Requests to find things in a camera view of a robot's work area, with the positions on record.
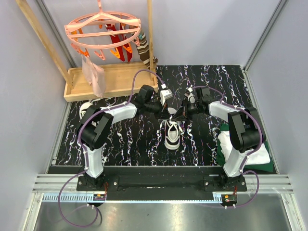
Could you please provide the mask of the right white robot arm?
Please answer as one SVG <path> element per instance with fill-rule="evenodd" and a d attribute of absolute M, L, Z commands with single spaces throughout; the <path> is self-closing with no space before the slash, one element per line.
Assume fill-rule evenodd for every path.
<path fill-rule="evenodd" d="M 229 125 L 231 154 L 221 169 L 218 179 L 219 187 L 229 191 L 240 182 L 243 169 L 249 157 L 256 153 L 266 140 L 263 126 L 260 124 L 258 111 L 254 107 L 241 108 L 224 102 L 224 95 L 220 100 L 212 97 L 208 86 L 188 88 L 187 92 L 196 92 L 195 102 L 189 99 L 182 101 L 181 107 L 171 116 L 170 120 L 188 121 L 193 115 L 205 114 L 224 120 Z"/>

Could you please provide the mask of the white shoelace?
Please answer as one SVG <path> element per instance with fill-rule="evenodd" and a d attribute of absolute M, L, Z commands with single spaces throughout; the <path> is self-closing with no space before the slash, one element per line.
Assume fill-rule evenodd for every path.
<path fill-rule="evenodd" d="M 172 121 L 164 119 L 160 122 L 160 128 L 165 131 L 165 143 L 168 145 L 176 145 L 180 142 L 181 136 L 184 135 L 184 126 L 188 125 L 191 120 Z"/>

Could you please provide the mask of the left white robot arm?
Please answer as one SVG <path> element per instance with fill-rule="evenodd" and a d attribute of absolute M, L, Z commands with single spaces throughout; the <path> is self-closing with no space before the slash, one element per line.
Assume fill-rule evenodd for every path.
<path fill-rule="evenodd" d="M 81 177 L 85 187 L 91 187 L 95 191 L 103 187 L 102 146 L 108 138 L 111 126 L 145 112 L 153 113 L 158 119 L 168 119 L 170 115 L 167 100 L 170 98 L 172 92 L 165 85 L 159 96 L 154 96 L 151 86 L 143 85 L 127 102 L 104 108 L 91 103 L 86 104 L 87 108 L 81 106 L 77 135 L 85 156 L 85 170 Z"/>

